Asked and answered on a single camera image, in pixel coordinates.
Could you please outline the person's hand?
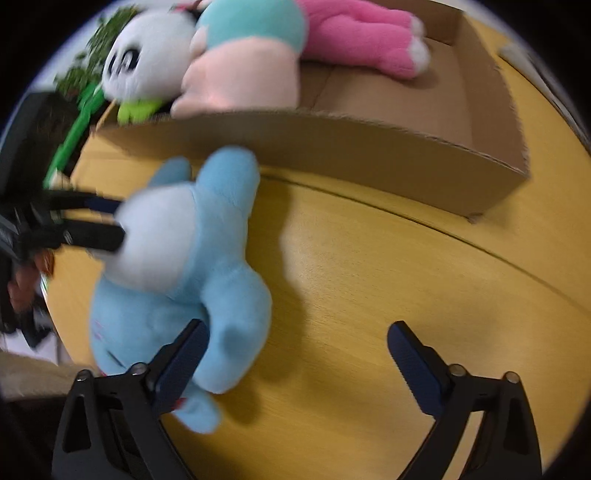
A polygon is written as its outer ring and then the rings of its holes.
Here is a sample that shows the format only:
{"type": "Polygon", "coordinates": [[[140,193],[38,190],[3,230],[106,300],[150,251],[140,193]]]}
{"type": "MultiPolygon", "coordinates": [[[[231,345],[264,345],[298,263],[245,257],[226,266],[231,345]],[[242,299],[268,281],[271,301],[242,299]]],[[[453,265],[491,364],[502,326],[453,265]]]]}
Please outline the person's hand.
{"type": "Polygon", "coordinates": [[[16,268],[13,279],[7,286],[11,306],[16,314],[24,314],[32,309],[41,276],[52,277],[54,265],[54,254],[44,250],[16,268]]]}

